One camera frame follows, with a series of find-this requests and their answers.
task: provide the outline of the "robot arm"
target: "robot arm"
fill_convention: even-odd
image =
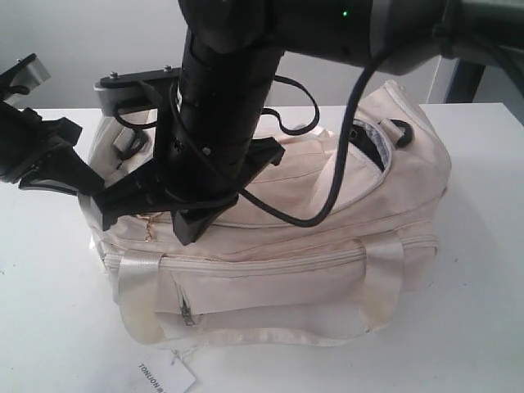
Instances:
[[[153,159],[117,184],[89,193],[104,230],[121,215],[170,211],[174,233],[189,244],[239,194],[290,224],[319,224],[337,199],[358,100],[375,70],[402,75],[438,54],[490,64],[494,51],[514,66],[508,58],[524,53],[524,3],[512,0],[179,4],[188,24],[180,69],[114,74],[97,84],[106,115],[118,119],[120,113],[158,109]],[[346,110],[330,197],[309,220],[289,217],[245,191],[284,154],[274,139],[254,140],[253,134],[285,51],[366,67]],[[524,91],[515,68],[513,80]],[[0,129],[0,137],[9,141],[5,132]]]

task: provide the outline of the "white strap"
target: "white strap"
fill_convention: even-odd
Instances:
[[[156,317],[158,268],[162,254],[127,251],[120,262],[118,299],[122,320],[131,337],[156,344],[165,334]]]
[[[396,233],[361,238],[366,249],[366,276],[360,318],[368,332],[384,328],[395,313],[404,278],[404,248]]]

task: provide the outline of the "white bag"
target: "white bag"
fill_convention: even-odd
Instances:
[[[146,122],[147,116],[135,114],[131,121]],[[292,227],[241,198],[200,240],[181,246],[169,214],[121,217],[103,232],[88,198],[80,198],[129,334],[178,350],[334,346],[386,326],[400,292],[421,288],[434,260],[431,222],[451,163],[424,112],[395,82],[363,99],[357,119],[386,169],[350,145],[337,204],[315,228]],[[404,132],[390,120],[413,127],[407,147],[395,149]],[[90,165],[106,185],[152,155],[151,144],[121,163],[112,144],[122,130],[105,118],[93,144]],[[154,130],[148,132],[154,137]],[[248,189],[290,215],[309,218],[326,200],[338,136],[320,128],[298,138],[273,134],[286,148],[282,163],[269,166]]]

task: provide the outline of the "white table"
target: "white table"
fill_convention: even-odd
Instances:
[[[524,391],[524,128],[500,104],[424,109],[454,159],[431,285],[349,346],[197,351],[194,391]],[[322,108],[321,124],[337,128],[342,111]],[[281,112],[287,124],[310,113]],[[87,155],[99,110],[40,113],[84,126]],[[124,330],[74,198],[3,184],[0,217],[2,393],[105,392],[112,364],[154,352]]]

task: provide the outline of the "cream canvas bag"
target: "cream canvas bag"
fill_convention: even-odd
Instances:
[[[133,116],[146,122],[155,114]],[[395,147],[405,130],[392,120],[412,127],[408,146]],[[121,217],[103,232],[81,197],[129,334],[176,350],[334,346],[385,327],[399,294],[420,289],[435,258],[431,222],[451,163],[424,112],[395,82],[363,99],[356,121],[385,170],[350,145],[337,204],[315,228],[292,227],[241,198],[198,242],[182,246],[169,214]],[[151,158],[150,144],[121,162],[112,143],[122,130],[105,118],[93,143],[90,165],[106,185]],[[154,138],[154,129],[148,133]],[[298,138],[257,133],[272,134],[286,154],[248,189],[290,215],[315,215],[331,185],[338,136],[319,127]]]

